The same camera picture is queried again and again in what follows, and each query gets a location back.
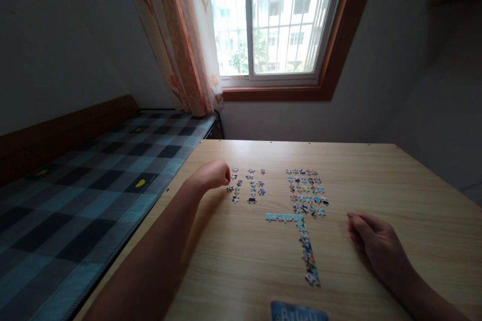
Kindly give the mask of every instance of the wooden window trim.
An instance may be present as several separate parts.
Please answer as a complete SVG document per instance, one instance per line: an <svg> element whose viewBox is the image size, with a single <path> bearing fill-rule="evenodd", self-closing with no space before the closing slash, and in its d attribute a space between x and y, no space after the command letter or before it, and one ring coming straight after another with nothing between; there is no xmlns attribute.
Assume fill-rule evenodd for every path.
<svg viewBox="0 0 482 321"><path fill-rule="evenodd" d="M223 87L224 101L330 101L367 0L339 0L316 85Z"/></svg>

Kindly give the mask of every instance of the curtain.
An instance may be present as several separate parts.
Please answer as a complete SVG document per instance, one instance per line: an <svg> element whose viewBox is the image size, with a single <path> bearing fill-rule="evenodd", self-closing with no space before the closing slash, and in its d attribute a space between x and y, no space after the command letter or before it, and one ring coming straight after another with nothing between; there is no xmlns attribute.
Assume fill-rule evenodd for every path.
<svg viewBox="0 0 482 321"><path fill-rule="evenodd" d="M133 0L169 95L195 116L223 106L211 0Z"/></svg>

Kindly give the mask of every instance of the blue checkered blanket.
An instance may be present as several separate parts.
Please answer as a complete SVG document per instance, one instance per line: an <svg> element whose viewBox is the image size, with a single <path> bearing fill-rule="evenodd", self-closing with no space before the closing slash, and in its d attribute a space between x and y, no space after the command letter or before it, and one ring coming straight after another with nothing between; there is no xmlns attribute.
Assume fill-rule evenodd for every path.
<svg viewBox="0 0 482 321"><path fill-rule="evenodd" d="M214 121L144 112L0 189L0 319L72 318Z"/></svg>

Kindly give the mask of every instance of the hand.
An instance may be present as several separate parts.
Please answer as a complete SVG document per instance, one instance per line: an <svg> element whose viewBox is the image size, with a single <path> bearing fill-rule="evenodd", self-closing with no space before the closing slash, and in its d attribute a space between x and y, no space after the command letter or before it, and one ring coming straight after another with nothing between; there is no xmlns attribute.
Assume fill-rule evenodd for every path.
<svg viewBox="0 0 482 321"><path fill-rule="evenodd" d="M389 223L364 212L347 215L350 238L389 288L404 291L420 279Z"/></svg>
<svg viewBox="0 0 482 321"><path fill-rule="evenodd" d="M227 163L223 160L212 160L200 166L188 180L206 192L213 188L227 186L230 178L231 173Z"/></svg>

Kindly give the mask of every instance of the wooden table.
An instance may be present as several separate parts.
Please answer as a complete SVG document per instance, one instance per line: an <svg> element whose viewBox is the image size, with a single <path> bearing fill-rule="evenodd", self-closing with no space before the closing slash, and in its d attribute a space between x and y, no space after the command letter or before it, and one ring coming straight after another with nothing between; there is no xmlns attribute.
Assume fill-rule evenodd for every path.
<svg viewBox="0 0 482 321"><path fill-rule="evenodd" d="M183 181L214 158L239 168L240 202L234 204L225 188L204 196L168 320L269 320L272 300L325 310L333 320L410 319L360 262L346 230L350 210L390 222L428 283L471 319L482 318L481 209L395 145L202 140L76 319ZM255 180L265 181L266 195L257 196L257 204L247 203L250 167ZM265 220L265 213L293 213L287 168L316 169L330 201L326 218L305 216L319 288L304 279L295 225Z"/></svg>

